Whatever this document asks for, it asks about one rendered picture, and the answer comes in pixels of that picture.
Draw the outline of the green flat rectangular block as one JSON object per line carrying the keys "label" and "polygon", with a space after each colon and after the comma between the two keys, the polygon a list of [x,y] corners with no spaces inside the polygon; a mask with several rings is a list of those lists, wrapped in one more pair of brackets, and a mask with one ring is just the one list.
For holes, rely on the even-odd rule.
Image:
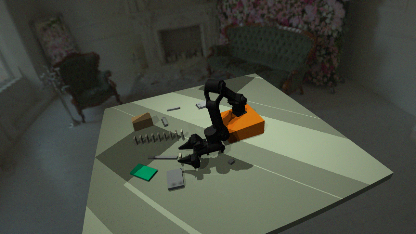
{"label": "green flat rectangular block", "polygon": [[157,173],[157,171],[157,169],[153,169],[138,163],[137,166],[130,172],[130,174],[149,182],[155,173]]}

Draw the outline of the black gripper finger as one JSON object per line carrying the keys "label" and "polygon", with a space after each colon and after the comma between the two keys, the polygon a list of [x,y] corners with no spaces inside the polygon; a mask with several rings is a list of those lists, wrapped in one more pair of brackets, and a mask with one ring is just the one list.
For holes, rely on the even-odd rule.
{"label": "black gripper finger", "polygon": [[[192,162],[191,162],[191,155],[190,155],[190,154],[189,154],[189,156],[188,156],[188,157],[186,157],[186,158],[179,159],[179,160],[178,160],[178,162],[179,162],[179,163],[185,163],[185,164],[188,164],[188,165],[193,166],[193,164],[192,164]],[[194,167],[194,166],[193,166],[193,167]]]}
{"label": "black gripper finger", "polygon": [[193,149],[193,145],[191,144],[191,142],[190,142],[190,137],[189,137],[189,140],[188,140],[188,142],[186,142],[184,145],[181,145],[180,147],[179,147],[179,150],[181,150],[181,149]]}

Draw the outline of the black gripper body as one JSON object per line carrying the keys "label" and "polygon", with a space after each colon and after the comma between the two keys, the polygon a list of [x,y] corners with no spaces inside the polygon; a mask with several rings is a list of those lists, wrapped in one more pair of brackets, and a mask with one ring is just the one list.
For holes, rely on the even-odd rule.
{"label": "black gripper body", "polygon": [[191,162],[194,166],[194,168],[199,168],[200,167],[200,159],[199,157],[201,157],[201,155],[203,154],[207,154],[209,155],[210,149],[209,149],[209,144],[208,142],[204,142],[204,144],[206,144],[206,146],[204,147],[204,149],[197,151],[197,149],[195,147],[193,147],[193,154],[191,155]]}

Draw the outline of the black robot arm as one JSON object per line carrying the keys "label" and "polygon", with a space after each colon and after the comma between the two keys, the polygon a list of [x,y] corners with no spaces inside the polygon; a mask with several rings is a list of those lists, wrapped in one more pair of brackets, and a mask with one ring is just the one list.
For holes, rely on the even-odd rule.
{"label": "black robot arm", "polygon": [[[210,100],[209,92],[216,92],[219,94],[215,101]],[[237,117],[247,113],[245,111],[245,105],[247,104],[247,99],[243,94],[235,93],[228,87],[224,80],[218,79],[208,79],[205,82],[204,86],[204,96],[206,98],[206,108],[208,109],[212,126],[204,129],[204,135],[209,144],[210,152],[221,151],[222,153],[225,150],[225,146],[221,141],[226,141],[230,137],[230,133],[227,127],[223,124],[223,120],[220,114],[219,104],[223,97],[227,98],[229,105],[233,105],[233,114]],[[200,151],[204,149],[206,144],[204,142],[206,139],[202,139],[199,135],[194,134],[190,137],[191,144]]]}

